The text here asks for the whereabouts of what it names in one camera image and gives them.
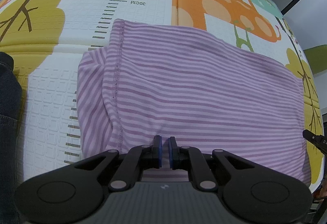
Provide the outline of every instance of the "silver screw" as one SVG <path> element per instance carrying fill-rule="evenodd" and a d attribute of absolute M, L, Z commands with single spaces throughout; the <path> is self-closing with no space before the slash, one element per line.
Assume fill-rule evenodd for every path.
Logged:
<path fill-rule="evenodd" d="M 122 188 L 126 187 L 126 185 L 127 185 L 126 182 L 124 182 L 124 181 L 120 181 L 120 180 L 118 180 L 118 181 L 113 181 L 113 182 L 110 184 L 110 186 L 111 186 L 112 188 L 114 188 L 114 189 L 122 189 Z"/>
<path fill-rule="evenodd" d="M 200 187 L 208 190 L 208 189 L 215 188 L 216 184 L 213 181 L 203 181 L 203 182 L 200 182 Z"/>

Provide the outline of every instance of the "play mat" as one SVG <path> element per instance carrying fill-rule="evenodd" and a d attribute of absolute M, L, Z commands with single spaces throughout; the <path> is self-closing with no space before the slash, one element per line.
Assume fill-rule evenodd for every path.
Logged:
<path fill-rule="evenodd" d="M 323 133 L 307 60 L 270 0 L 2 0 L 0 51 L 14 58 L 23 87 L 18 182 L 82 158 L 77 66 L 83 52 L 108 43 L 116 18 L 207 30 L 279 61 L 303 80 L 305 128 Z M 310 143 L 307 151 L 314 190 L 323 177 L 323 155 Z"/>

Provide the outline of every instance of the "denim fabric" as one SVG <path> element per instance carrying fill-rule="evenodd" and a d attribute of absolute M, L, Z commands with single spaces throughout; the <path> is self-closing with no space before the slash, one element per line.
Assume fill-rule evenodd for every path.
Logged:
<path fill-rule="evenodd" d="M 11 56 L 0 52 L 0 224 L 19 223 L 15 191 L 15 142 L 22 87 Z"/>

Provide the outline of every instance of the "striped fabric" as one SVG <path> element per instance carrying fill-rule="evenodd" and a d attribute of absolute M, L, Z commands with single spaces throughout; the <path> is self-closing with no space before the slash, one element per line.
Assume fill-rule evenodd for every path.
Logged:
<path fill-rule="evenodd" d="M 109 46 L 80 62 L 77 113 L 86 157 L 126 153 L 158 134 L 310 183 L 301 79 L 200 29 L 116 19 Z M 185 180 L 184 171 L 169 169 L 167 151 L 163 166 L 143 179 Z"/>

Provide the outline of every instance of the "folded shirt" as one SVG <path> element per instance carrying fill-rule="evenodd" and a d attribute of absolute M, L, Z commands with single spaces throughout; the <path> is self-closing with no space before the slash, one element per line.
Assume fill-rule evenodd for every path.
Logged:
<path fill-rule="evenodd" d="M 281 63 L 189 27 L 116 19 L 107 47 L 78 67 L 81 146 L 89 157 L 164 143 L 163 169 L 145 180 L 187 180 L 169 169 L 166 140 L 202 153 L 222 148 L 310 183 L 303 85 Z"/>

